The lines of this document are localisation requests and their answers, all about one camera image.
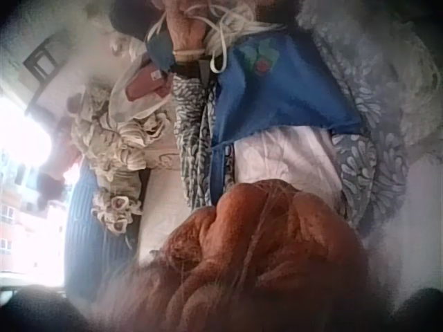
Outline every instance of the wristwatch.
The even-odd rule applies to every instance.
[[[214,77],[214,73],[210,69],[210,61],[211,57],[202,57],[195,61],[179,62],[173,64],[170,71],[180,77],[198,78],[203,87],[207,88],[209,82]]]

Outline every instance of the hand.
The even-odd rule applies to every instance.
[[[207,7],[197,8],[192,12],[186,10],[195,5],[207,5],[204,0],[163,0],[166,20],[174,50],[197,50],[203,48],[206,23],[189,16],[207,16]]]

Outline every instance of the blue bag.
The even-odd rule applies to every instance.
[[[359,114],[304,32],[254,35],[228,52],[228,66],[219,75],[217,86],[212,204],[223,194],[225,146],[278,126],[361,133]]]

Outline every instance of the white shirt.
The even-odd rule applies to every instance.
[[[341,180],[330,134],[312,127],[276,127],[234,143],[235,182],[284,180],[321,197],[331,208],[341,203]]]

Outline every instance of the red object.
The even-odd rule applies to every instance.
[[[174,78],[174,74],[169,74],[166,83],[163,86],[159,87],[157,90],[155,90],[155,93],[160,98],[164,98],[170,94],[172,86],[172,78]]]
[[[166,83],[165,76],[154,64],[148,64],[140,69],[132,81],[127,85],[125,92],[130,102],[145,97]]]
[[[255,70],[260,74],[265,74],[271,69],[271,63],[268,61],[268,59],[265,59],[261,57],[256,63],[255,63]]]

